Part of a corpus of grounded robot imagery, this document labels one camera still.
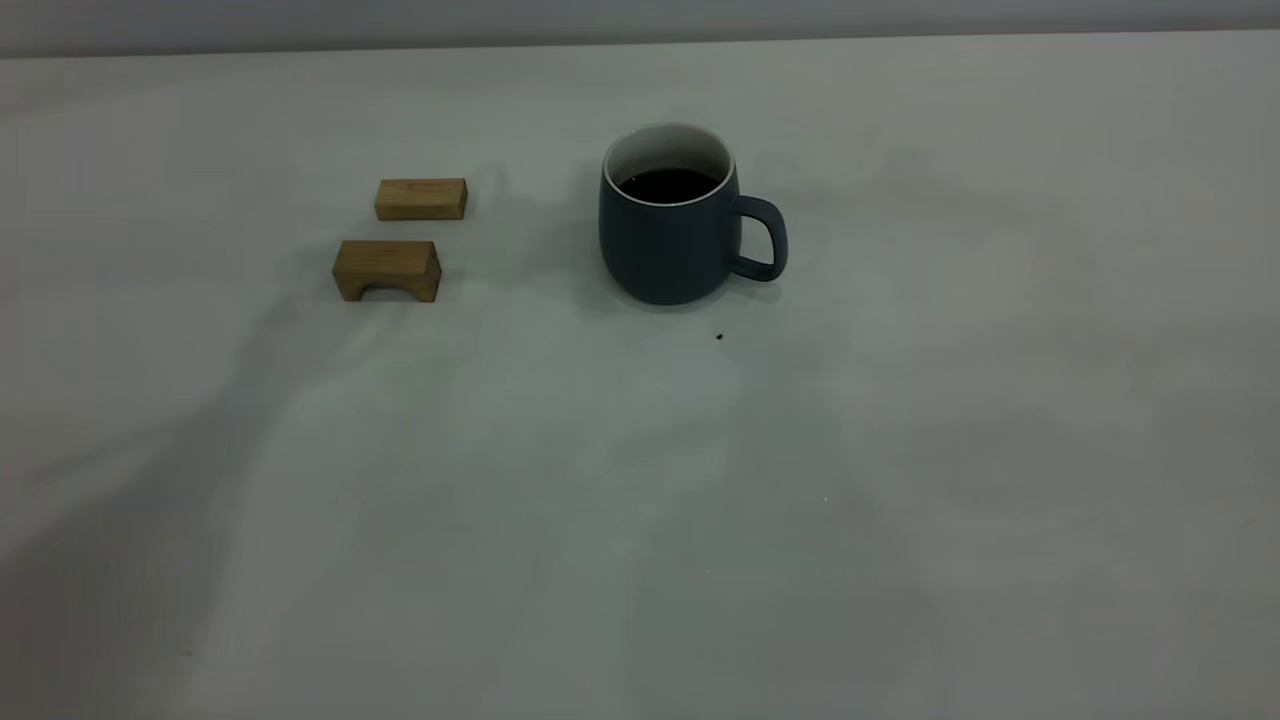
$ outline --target wall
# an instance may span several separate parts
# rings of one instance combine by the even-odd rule
[[[0,55],[1280,24],[1280,0],[0,0]]]

